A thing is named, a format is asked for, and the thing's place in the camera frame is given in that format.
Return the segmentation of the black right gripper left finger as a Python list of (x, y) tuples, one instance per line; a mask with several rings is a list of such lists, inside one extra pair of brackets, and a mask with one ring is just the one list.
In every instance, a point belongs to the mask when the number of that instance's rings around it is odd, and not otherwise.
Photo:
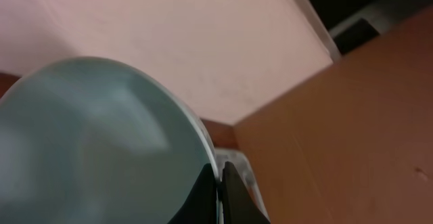
[(205, 164), (186, 201), (168, 224), (217, 224), (217, 183)]

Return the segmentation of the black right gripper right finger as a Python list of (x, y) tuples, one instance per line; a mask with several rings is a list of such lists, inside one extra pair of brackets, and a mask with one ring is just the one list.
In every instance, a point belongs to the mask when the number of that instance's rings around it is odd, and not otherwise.
[(222, 177), (224, 224), (270, 224), (253, 202), (232, 162), (225, 163)]

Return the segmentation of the light blue bowl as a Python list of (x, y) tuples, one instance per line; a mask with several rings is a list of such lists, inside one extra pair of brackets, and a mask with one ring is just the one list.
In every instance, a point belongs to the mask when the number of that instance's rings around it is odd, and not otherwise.
[(121, 62), (56, 62), (1, 98), (2, 223), (168, 223), (205, 166), (198, 117)]

